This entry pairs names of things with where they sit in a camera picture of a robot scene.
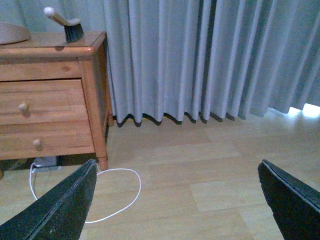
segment hand brush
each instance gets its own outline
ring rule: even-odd
[[[77,42],[84,36],[84,31],[81,27],[81,20],[78,18],[73,18],[70,20],[65,19],[52,7],[46,7],[44,9],[44,14],[55,21],[56,23],[64,26],[65,39],[67,43]]]

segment drawer knob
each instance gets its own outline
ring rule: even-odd
[[[19,110],[21,112],[26,112],[28,111],[28,105],[26,103],[21,103],[19,106],[18,106]]]
[[[41,140],[40,139],[36,139],[33,141],[33,145],[36,147],[36,148],[39,148],[41,146]]]

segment white cable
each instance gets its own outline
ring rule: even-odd
[[[32,187],[32,183],[31,183],[31,177],[32,177],[32,169],[34,168],[35,164],[32,163],[31,166],[30,166],[30,174],[29,174],[29,186],[30,186],[30,189],[31,189],[31,192],[33,194],[33,197],[35,198],[35,200],[38,200],[35,192],[34,192],[34,189]]]
[[[32,187],[32,183],[31,183],[32,170],[33,170],[33,167],[34,167],[34,166],[35,166],[34,163],[32,163],[31,166],[30,166],[29,185],[30,185],[30,189],[31,189],[31,192],[32,192],[32,194],[33,194],[33,197],[35,198],[35,200],[38,200],[38,198],[37,198],[37,196],[36,196],[36,194],[35,194],[35,192],[34,192],[34,189],[33,189],[33,187]],[[111,215],[109,215],[109,216],[106,216],[106,217],[104,217],[104,218],[95,220],[95,221],[86,221],[86,222],[85,222],[86,224],[94,224],[94,223],[97,223],[97,222],[106,220],[106,219],[108,219],[108,218],[111,218],[112,216],[114,216],[114,215],[116,215],[116,214],[118,214],[118,213],[121,213],[122,211],[124,211],[124,210],[126,210],[127,208],[129,208],[129,207],[130,207],[132,204],[134,204],[135,201],[138,199],[138,197],[139,197],[139,195],[140,195],[140,192],[141,192],[141,186],[142,186],[142,184],[141,184],[141,178],[140,178],[139,174],[138,174],[135,170],[132,170],[132,169],[129,169],[129,168],[114,168],[114,169],[108,169],[108,170],[101,171],[101,172],[99,172],[99,173],[97,174],[97,176],[99,176],[100,174],[103,174],[103,173],[105,173],[105,172],[111,172],[111,171],[117,171],[117,170],[125,170],[125,171],[133,172],[133,173],[135,173],[135,174],[137,175],[137,177],[139,178],[139,191],[138,191],[135,199],[134,199],[128,206],[120,209],[119,211],[117,211],[117,212],[115,212],[115,213],[113,213],[113,214],[111,214]]]

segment laminate floor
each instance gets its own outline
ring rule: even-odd
[[[211,118],[206,124],[164,118],[109,128],[109,167],[131,168],[142,180],[141,195],[127,210],[85,224],[81,240],[283,240],[266,204],[258,165],[267,159],[320,191],[320,108],[269,109],[247,120]],[[37,173],[43,195],[78,165]],[[0,180],[0,224],[34,200],[28,170],[6,171]],[[139,182],[132,172],[98,177],[88,221],[129,204]]]

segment curtain fold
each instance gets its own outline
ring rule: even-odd
[[[107,32],[119,123],[320,105],[318,0],[2,0],[0,21],[63,31],[44,7]]]

